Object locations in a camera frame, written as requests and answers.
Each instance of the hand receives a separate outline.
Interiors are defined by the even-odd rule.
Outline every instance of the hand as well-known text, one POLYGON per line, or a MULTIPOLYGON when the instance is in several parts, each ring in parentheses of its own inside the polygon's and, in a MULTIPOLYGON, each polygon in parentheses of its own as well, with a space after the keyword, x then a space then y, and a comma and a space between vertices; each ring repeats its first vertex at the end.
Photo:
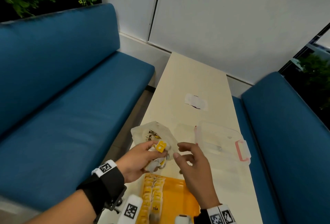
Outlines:
POLYGON ((180 155, 174 153, 176 164, 181 169, 187 188, 196 198, 201 209, 219 206, 214 189, 210 164, 198 145, 193 143, 178 143, 179 151, 190 151, 192 154, 180 155))
POLYGON ((166 157, 167 151, 162 153, 158 151, 148 151, 153 144, 157 143, 158 141, 140 143, 116 162, 117 168, 124 176, 125 183, 136 181, 146 173, 144 168, 150 161, 166 157))

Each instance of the blue bench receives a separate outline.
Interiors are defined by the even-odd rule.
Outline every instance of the blue bench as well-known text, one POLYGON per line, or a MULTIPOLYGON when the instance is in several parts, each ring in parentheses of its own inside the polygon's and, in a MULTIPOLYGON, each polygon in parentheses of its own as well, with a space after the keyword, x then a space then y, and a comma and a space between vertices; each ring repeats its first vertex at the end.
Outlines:
POLYGON ((329 223, 330 131, 278 72, 233 102, 263 223, 329 223))
POLYGON ((111 4, 0 26, 0 195, 46 210, 104 159, 155 68, 111 4))

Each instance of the orange plastic tray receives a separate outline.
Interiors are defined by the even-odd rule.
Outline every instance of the orange plastic tray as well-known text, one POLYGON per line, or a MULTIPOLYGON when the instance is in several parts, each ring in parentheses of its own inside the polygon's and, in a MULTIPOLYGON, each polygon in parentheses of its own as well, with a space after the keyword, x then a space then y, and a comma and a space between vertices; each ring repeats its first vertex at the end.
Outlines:
POLYGON ((189 215, 192 219, 199 215, 199 205, 195 197, 189 192, 184 180, 165 176, 163 187, 163 207, 159 224, 174 224, 175 217, 179 214, 189 215))

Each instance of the person's left hand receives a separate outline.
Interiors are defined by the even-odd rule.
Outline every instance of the person's left hand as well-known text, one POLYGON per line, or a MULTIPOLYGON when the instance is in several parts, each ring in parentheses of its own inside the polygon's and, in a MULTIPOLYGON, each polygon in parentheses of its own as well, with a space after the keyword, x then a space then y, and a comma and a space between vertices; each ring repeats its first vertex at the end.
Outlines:
POLYGON ((150 161, 166 157, 167 151, 165 150, 162 153, 158 151, 148 151, 153 144, 157 143, 158 141, 140 143, 116 162, 117 168, 125 178, 125 183, 136 181, 146 173, 144 168, 150 161))

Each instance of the white table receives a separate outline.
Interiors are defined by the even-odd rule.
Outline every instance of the white table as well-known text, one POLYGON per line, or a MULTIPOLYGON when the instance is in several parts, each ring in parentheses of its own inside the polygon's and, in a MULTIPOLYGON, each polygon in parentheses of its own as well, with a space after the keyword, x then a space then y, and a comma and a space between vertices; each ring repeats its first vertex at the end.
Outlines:
MULTIPOLYGON (((227 76, 220 70, 173 52, 141 125, 158 121, 167 126, 179 142, 194 142, 193 128, 201 120, 240 131, 227 76), (208 111, 184 104, 187 93, 207 100, 208 111)), ((183 179, 174 160, 158 173, 183 179)), ((141 182, 139 179, 127 184, 124 199, 130 194, 139 195, 141 182)), ((262 223, 248 166, 232 173, 213 175, 213 182, 220 202, 230 207, 237 223, 262 223)), ((118 218, 119 215, 105 210, 99 224, 116 223, 118 218)))

